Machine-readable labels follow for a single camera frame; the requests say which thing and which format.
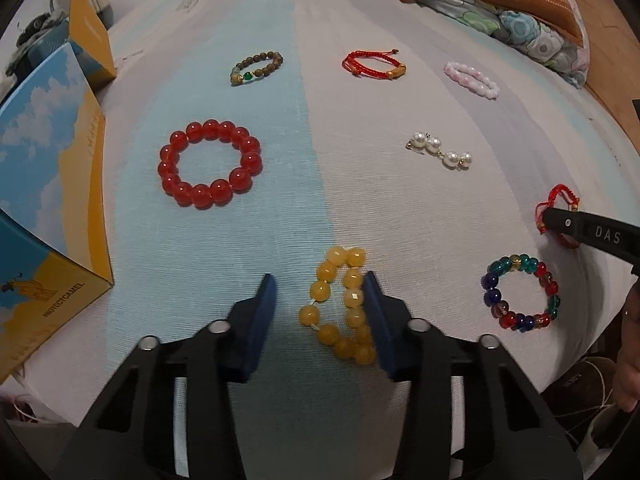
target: cardboard box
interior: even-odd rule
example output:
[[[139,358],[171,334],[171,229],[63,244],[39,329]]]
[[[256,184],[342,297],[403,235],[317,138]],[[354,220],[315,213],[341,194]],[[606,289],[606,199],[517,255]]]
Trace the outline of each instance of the cardboard box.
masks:
[[[103,142],[68,43],[0,108],[0,383],[113,283]]]

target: pearl earring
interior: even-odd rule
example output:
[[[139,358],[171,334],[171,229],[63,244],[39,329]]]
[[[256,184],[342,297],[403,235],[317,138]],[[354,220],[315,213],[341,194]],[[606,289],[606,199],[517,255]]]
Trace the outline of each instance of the pearl earring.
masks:
[[[448,168],[468,168],[473,157],[469,152],[462,152],[460,154],[456,152],[443,153],[440,150],[442,143],[438,137],[434,137],[431,134],[425,134],[423,132],[415,132],[409,142],[405,145],[405,148],[412,150],[413,152],[424,155],[421,151],[426,149],[431,155],[437,156],[442,163]]]

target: bed sheet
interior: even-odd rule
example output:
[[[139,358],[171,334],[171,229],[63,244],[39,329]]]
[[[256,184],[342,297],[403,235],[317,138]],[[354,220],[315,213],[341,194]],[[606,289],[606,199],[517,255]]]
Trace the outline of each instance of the bed sheet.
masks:
[[[278,304],[260,366],[232,387],[249,478],[385,478],[407,394],[377,367],[357,368],[297,322],[316,265],[333,244],[366,248],[387,294],[449,335],[497,333],[537,388],[563,373],[617,313],[630,266],[570,251],[534,224],[534,207],[562,182],[585,210],[640,224],[640,159],[585,91],[513,49],[436,12],[397,0],[154,0],[110,31],[118,78],[100,97],[106,120],[104,205],[115,287],[26,364],[25,383],[79,424],[142,335],[192,335],[251,296],[265,272]],[[352,50],[399,49],[407,74],[356,78]],[[264,81],[232,88],[238,60],[278,50]],[[500,87],[492,102],[443,72],[455,60]],[[158,149],[193,120],[232,120],[262,143],[263,172],[223,208],[178,208],[161,192]],[[467,150],[450,171],[404,148],[415,130]],[[182,176],[223,176],[237,155],[219,143],[182,155]],[[557,277],[561,312],[549,328],[503,331],[479,280],[504,254],[529,253]],[[540,312],[535,279],[501,287]],[[334,293],[323,305],[337,322]],[[462,445],[460,383],[452,448]],[[184,407],[177,416],[185,470]]]

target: white pearl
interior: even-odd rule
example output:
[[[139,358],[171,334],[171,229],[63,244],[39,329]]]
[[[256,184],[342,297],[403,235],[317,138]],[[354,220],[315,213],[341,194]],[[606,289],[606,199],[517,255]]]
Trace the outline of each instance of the white pearl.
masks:
[[[411,143],[416,148],[424,148],[424,145],[427,143],[427,135],[422,132],[415,132],[411,136]]]
[[[441,147],[440,139],[438,137],[429,137],[426,147],[429,152],[438,153]]]
[[[473,157],[471,156],[471,153],[462,152],[462,155],[460,155],[460,163],[462,163],[463,166],[468,166],[472,162],[473,162]]]
[[[456,152],[447,152],[444,156],[443,161],[450,168],[455,168],[460,161],[460,157]]]

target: yellow bead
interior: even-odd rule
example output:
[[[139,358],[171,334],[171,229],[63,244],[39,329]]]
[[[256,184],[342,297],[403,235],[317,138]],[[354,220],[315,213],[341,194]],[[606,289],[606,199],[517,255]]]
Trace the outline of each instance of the yellow bead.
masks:
[[[337,267],[329,262],[322,262],[316,269],[316,276],[321,282],[331,283],[335,280],[335,273],[338,272]]]
[[[353,351],[353,357],[356,364],[367,366],[376,360],[376,351],[371,345],[357,345]]]
[[[336,267],[341,267],[347,261],[347,251],[342,247],[334,246],[326,252],[326,260]]]
[[[341,337],[334,345],[334,352],[340,359],[349,359],[353,357],[355,349],[356,343],[353,342],[353,339],[348,337]]]
[[[361,247],[354,247],[349,249],[347,253],[347,263],[350,267],[361,267],[364,265],[364,260],[367,257],[367,253]]]
[[[357,327],[354,332],[354,336],[356,338],[356,343],[359,345],[370,345],[373,341],[371,338],[371,329],[367,324]]]
[[[318,327],[318,341],[323,345],[332,346],[340,338],[340,331],[338,327],[332,324],[321,325]]]
[[[349,328],[363,326],[367,322],[367,316],[361,308],[348,308],[344,315],[344,322]]]
[[[345,306],[356,308],[364,301],[364,292],[359,288],[348,288],[342,293]]]
[[[512,254],[511,256],[509,256],[509,259],[511,260],[511,270],[517,270],[518,267],[520,267],[520,264],[522,263],[522,259],[520,258],[520,255]]]
[[[331,295],[331,287],[327,282],[314,282],[309,288],[309,296],[316,301],[326,301]]]
[[[300,325],[311,326],[320,323],[320,311],[315,305],[305,305],[298,311]]]
[[[342,284],[345,288],[360,288],[363,282],[364,276],[358,269],[348,269],[342,279]]]

